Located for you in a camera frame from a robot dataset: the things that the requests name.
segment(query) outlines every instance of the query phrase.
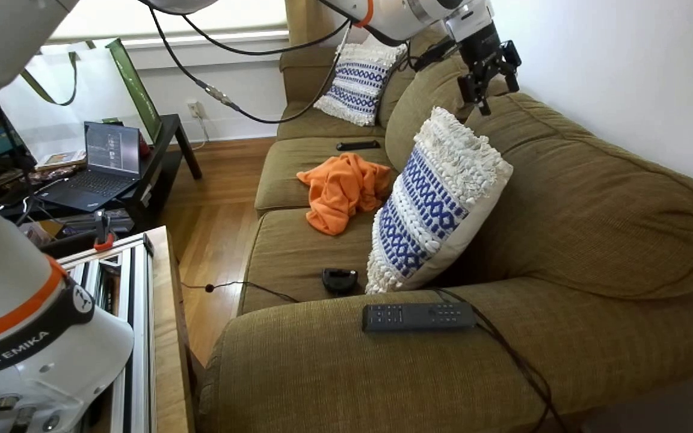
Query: laptop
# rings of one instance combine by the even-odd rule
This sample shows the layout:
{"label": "laptop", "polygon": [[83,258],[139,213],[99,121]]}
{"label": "laptop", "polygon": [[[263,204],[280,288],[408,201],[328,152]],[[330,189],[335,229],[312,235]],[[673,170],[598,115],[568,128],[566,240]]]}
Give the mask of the laptop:
{"label": "laptop", "polygon": [[97,211],[133,189],[139,179],[136,128],[83,123],[87,170],[38,192],[44,201]]}

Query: wooden floor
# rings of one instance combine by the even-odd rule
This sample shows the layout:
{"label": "wooden floor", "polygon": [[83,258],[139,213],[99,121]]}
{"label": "wooden floor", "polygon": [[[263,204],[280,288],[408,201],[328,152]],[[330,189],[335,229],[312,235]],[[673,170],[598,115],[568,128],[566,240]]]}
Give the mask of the wooden floor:
{"label": "wooden floor", "polygon": [[271,139],[213,142],[198,147],[201,181],[188,165],[163,210],[177,263],[188,342],[205,365],[227,319],[236,316],[239,283],[205,293],[205,283],[243,278],[253,240],[253,198]]}

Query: couch armrest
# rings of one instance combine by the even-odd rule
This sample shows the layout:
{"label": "couch armrest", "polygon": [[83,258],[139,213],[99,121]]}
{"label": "couch armrest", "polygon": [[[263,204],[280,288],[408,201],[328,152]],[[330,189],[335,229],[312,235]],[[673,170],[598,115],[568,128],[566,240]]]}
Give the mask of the couch armrest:
{"label": "couch armrest", "polygon": [[312,45],[280,56],[287,100],[314,100],[328,90],[335,49]]}
{"label": "couch armrest", "polygon": [[[693,373],[693,295],[626,302],[536,278],[455,288],[551,383],[562,414]],[[432,290],[265,308],[228,322],[210,361],[201,430],[507,430],[544,405],[472,331],[360,331],[360,308]]]}

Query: olive green couch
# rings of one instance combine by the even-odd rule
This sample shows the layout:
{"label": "olive green couch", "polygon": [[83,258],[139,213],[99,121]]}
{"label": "olive green couch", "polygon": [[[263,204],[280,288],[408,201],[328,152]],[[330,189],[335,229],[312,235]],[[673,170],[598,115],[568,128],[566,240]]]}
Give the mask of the olive green couch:
{"label": "olive green couch", "polygon": [[[288,112],[318,92],[330,51],[284,56]],[[693,181],[642,162],[527,93],[490,96],[486,135],[514,174],[464,256],[429,288],[332,299],[325,268],[365,275],[370,213],[332,238],[306,224],[295,170],[341,139],[402,170],[432,105],[460,109],[449,58],[393,75],[377,128],[311,110],[281,124],[259,179],[258,231],[239,318],[205,373],[199,430],[527,430],[544,401],[486,331],[365,335],[369,302],[435,302],[449,288],[483,310],[574,417],[693,376]]]}

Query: window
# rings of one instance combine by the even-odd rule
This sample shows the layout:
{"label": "window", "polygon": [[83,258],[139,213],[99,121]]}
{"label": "window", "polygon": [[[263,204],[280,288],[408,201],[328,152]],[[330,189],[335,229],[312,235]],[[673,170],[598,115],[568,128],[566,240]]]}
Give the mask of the window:
{"label": "window", "polygon": [[[213,4],[189,15],[201,31],[239,31],[284,27],[284,0],[216,0]],[[168,35],[192,33],[192,28],[172,15],[158,11],[158,23]],[[153,35],[150,7],[139,0],[80,0],[75,10],[55,28],[58,39],[103,39],[103,35]]]}

